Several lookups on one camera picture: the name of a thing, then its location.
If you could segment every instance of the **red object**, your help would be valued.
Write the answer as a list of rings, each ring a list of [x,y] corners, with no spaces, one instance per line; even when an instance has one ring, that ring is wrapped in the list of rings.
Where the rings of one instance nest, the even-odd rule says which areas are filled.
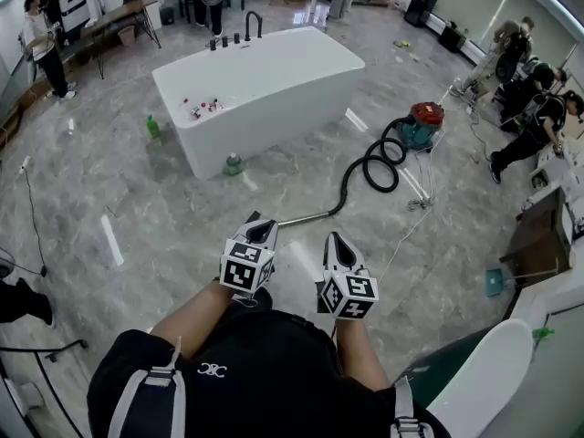
[[[428,127],[440,128],[444,119],[444,110],[435,102],[420,102],[412,105],[410,110],[418,123]]]

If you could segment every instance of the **logo on shirt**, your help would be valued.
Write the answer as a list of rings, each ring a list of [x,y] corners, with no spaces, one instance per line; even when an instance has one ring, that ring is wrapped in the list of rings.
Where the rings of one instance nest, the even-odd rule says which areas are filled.
[[[197,373],[202,375],[216,376],[217,378],[224,378],[224,373],[227,371],[227,367],[220,367],[216,363],[202,363],[201,367],[206,367],[206,370],[197,370]]]

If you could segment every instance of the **wooden table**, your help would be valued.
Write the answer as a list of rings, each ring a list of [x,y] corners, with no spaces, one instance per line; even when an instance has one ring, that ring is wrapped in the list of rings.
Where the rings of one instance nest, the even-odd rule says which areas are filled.
[[[132,0],[127,4],[116,8],[113,11],[110,11],[103,15],[98,21],[90,27],[84,27],[81,29],[81,37],[91,37],[93,40],[94,46],[98,48],[98,70],[101,75],[101,79],[103,79],[103,40],[108,32],[108,29],[115,24],[121,21],[122,19],[133,17],[134,21],[144,29],[144,32],[148,35],[148,37],[156,43],[158,48],[162,48],[160,40],[158,40],[158,36],[156,35],[156,31],[154,30],[154,26],[152,25],[152,21],[148,16],[148,11],[146,11],[146,7],[149,5],[153,5],[158,0]]]
[[[505,254],[499,258],[516,276],[549,271],[558,265],[558,274],[570,269],[571,228],[565,215],[566,197],[561,188],[534,204],[517,218],[518,226]],[[522,287],[549,279],[555,274],[526,278]]]

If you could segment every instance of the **black vacuum hose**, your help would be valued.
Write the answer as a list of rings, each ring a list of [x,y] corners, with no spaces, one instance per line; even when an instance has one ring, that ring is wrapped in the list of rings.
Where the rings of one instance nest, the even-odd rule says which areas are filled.
[[[395,166],[399,165],[405,161],[406,149],[401,141],[396,140],[394,138],[387,138],[387,135],[390,132],[390,130],[395,127],[395,125],[397,123],[410,123],[410,122],[411,122],[411,119],[409,117],[404,117],[402,119],[394,120],[387,127],[385,127],[385,130],[383,131],[381,138],[379,140],[375,141],[373,144],[371,144],[371,146],[365,152],[365,155],[361,158],[358,158],[354,163],[352,163],[348,167],[348,169],[345,171],[345,173],[343,175],[343,180],[340,183],[339,202],[337,203],[337,205],[334,208],[332,208],[330,211],[328,211],[328,216],[335,215],[345,205],[345,202],[347,201],[347,196],[349,194],[349,192],[347,190],[347,186],[349,184],[349,177],[350,177],[351,173],[361,164],[363,164],[363,174],[365,175],[365,180],[367,181],[367,183],[369,185],[371,185],[372,188],[374,188],[375,190],[377,190],[378,192],[381,192],[381,193],[391,193],[391,192],[393,192],[393,190],[395,190],[397,188],[398,184],[400,183],[400,175],[398,175],[398,171],[395,168]],[[398,146],[400,148],[401,156],[399,159],[394,160],[394,159],[391,159],[387,155],[387,152],[385,151],[385,143],[388,143],[388,142],[391,144],[395,144],[396,146]],[[378,146],[380,147],[381,155],[371,154],[373,152],[373,150],[376,149]],[[381,186],[373,180],[373,177],[371,177],[371,174],[369,172],[369,163],[370,162],[381,162],[383,165],[385,165],[389,169],[389,171],[391,172],[391,175],[393,176],[393,183],[390,186]]]

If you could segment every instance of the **vacuum cleaner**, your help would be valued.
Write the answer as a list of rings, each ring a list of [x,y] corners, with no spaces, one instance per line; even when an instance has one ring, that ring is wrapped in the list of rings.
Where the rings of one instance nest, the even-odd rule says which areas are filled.
[[[407,117],[396,119],[392,121],[383,131],[381,138],[373,142],[365,152],[363,157],[358,158],[353,162],[343,174],[343,179],[340,184],[340,198],[337,205],[323,213],[307,215],[290,219],[288,221],[279,222],[279,228],[289,227],[291,225],[305,224],[325,217],[331,217],[338,213],[347,201],[349,177],[351,173],[359,166],[363,169],[365,181],[375,190],[380,193],[393,192],[400,182],[400,175],[398,174],[396,165],[405,161],[407,150],[415,151],[430,151],[432,149],[432,136],[440,130],[444,118],[444,110],[434,102],[420,102],[414,104],[410,109],[410,114]],[[400,140],[395,138],[387,138],[391,130],[395,129]],[[387,143],[393,144],[400,151],[400,156],[397,159],[391,158],[385,150]],[[369,170],[369,162],[380,162],[390,172],[392,176],[392,183],[389,186],[381,186],[376,183],[371,177]]]
[[[442,127],[443,119],[444,110],[438,104],[419,102],[412,105],[410,115],[398,123],[395,130],[407,149],[430,152],[432,136]]]

